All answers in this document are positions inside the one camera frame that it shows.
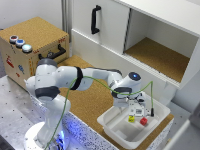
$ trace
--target green cable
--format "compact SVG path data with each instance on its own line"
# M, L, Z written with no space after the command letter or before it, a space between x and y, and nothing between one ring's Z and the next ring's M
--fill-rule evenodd
M138 92L130 93L130 94L124 94L124 93L119 93L119 92L117 92L117 91L112 90L110 87L108 87L107 85L105 85L104 83L102 83L101 81L99 81L98 79L95 79L95 78L93 78L93 77L84 76L83 78L90 78L90 79L93 79L93 80L99 82L101 85L103 85L103 86L106 87L107 89L111 90L112 92L117 93L117 94L120 94L120 95L134 95L134 94L140 93L141 91L145 90L145 89L151 84L151 105L152 105L152 108L153 108L153 81L149 82L143 89L141 89L141 90L138 91ZM70 84L70 86L69 86L69 89L68 89L68 91L67 91L67 95L66 95L66 97L65 97L65 104L64 104L63 111L62 111L62 115L61 115L61 117L60 117L60 120L59 120L59 122L58 122L56 128L55 128L55 131L54 131L54 133L53 133L53 136L51 137L51 140L47 143L47 146L45 147L44 150L47 149L47 147L49 146L49 144L50 144L51 141L53 140L53 138L54 138L54 136L55 136L55 134L56 134L56 131L57 131L57 129L58 129L58 126L59 126L60 122L62 121L63 115L64 115L64 113L65 113L65 108L66 108L66 104L67 104L67 98L68 98L68 95L69 95L69 91L70 91L72 85L75 83L76 80L77 80L77 78L75 78L75 79L71 82L71 84Z

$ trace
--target cork countertop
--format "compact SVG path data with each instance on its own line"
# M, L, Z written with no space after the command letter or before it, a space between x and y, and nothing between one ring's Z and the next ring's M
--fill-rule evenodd
M77 66L80 68L93 67L91 64L85 62L76 55L61 62L58 66ZM67 90L67 88L60 88L60 94L65 97ZM125 150L108 137L103 131L103 127L97 122L97 118L113 106L113 97L108 89L94 81L92 86L86 91L70 91L68 99L71 102L70 111L73 114L78 116L82 121L120 150ZM173 118L174 116L172 114L168 115L136 150L145 150Z
M40 17L21 22L0 31L0 37L9 43L9 38L17 35L19 39L25 40L33 50L48 45L68 34Z

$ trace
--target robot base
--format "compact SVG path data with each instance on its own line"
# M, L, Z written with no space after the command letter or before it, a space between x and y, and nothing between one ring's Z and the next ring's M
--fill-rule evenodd
M35 124L34 126L32 126L25 134L25 138L24 138L24 150L44 150L44 148L39 147L34 138L36 137L37 133L39 132L39 130L42 128L42 126L44 125L44 122L40 122ZM69 145L69 137L68 135L65 134L65 148L66 149Z

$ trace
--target cabinet shelf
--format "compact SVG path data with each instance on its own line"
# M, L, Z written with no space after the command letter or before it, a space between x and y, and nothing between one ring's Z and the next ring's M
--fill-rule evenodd
M178 82L181 82L190 60L149 38L144 38L125 53Z

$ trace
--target brown work surface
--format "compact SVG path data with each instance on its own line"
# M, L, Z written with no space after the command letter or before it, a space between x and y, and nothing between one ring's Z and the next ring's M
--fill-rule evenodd
M130 56L181 82L189 58L173 51L149 38L125 51Z
M33 50L52 43L68 34L40 17L35 17L0 31L0 37L9 42L10 36L17 35Z
M61 62L58 66L77 66L80 68L92 67L92 65L88 64L76 55ZM66 96L67 90L67 88L61 88L61 95ZM113 105L113 97L108 89L94 81L92 86L86 91L70 91L68 99L71 101L70 111L73 114L78 116L82 121L113 143L120 150L125 150L109 138L103 131L102 126L97 122L97 118ZM142 142L137 150L146 149L172 119L173 115L168 115L164 121Z

